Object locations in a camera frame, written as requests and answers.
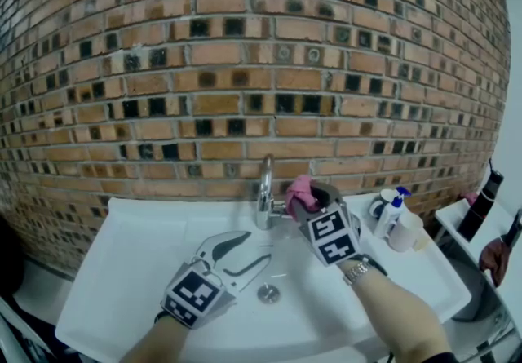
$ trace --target sink basin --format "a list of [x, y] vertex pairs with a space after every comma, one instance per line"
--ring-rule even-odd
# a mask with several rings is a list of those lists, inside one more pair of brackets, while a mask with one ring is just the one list
[[[466, 287], [432, 242], [423, 252], [399, 254], [374, 238], [365, 224], [372, 195], [345, 197], [361, 226], [361, 247], [397, 283], [421, 296], [442, 321], [469, 301]], [[112, 199], [109, 215], [70, 291], [56, 329], [62, 342], [101, 362], [116, 362], [152, 326], [170, 279], [207, 237], [249, 231], [266, 246], [270, 264], [241, 292], [237, 304], [194, 330], [182, 361], [264, 363], [338, 361], [354, 348], [371, 361], [386, 353], [364, 309], [337, 267], [325, 268], [295, 223], [261, 231], [247, 202], [164, 202]], [[258, 289], [275, 286], [275, 303]]]

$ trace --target white wall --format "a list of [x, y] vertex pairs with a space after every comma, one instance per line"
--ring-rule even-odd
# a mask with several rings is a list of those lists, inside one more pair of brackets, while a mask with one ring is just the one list
[[522, 0], [507, 0], [507, 12], [511, 22], [511, 73], [493, 165], [504, 175], [498, 202], [515, 215], [522, 206]]

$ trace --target black sleeve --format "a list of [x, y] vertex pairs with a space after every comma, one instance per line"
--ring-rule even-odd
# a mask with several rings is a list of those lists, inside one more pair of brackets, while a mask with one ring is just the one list
[[458, 363], [458, 360], [453, 353], [446, 352], [430, 357], [423, 363]]

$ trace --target chrome faucet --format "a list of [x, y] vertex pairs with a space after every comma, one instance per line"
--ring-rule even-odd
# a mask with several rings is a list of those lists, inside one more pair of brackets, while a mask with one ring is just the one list
[[255, 224], [259, 229], [268, 230], [273, 227], [275, 218], [292, 219], [287, 213], [285, 202], [274, 202], [272, 195], [272, 173], [274, 157], [268, 154], [263, 159], [261, 169], [261, 183], [258, 193], [258, 207], [255, 216]]

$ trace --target wristwatch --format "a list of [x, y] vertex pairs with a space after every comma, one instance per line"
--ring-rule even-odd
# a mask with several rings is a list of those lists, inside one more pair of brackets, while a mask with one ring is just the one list
[[369, 271], [369, 266], [365, 262], [359, 262], [356, 266], [344, 273], [344, 281], [349, 285], [355, 284], [361, 277]]

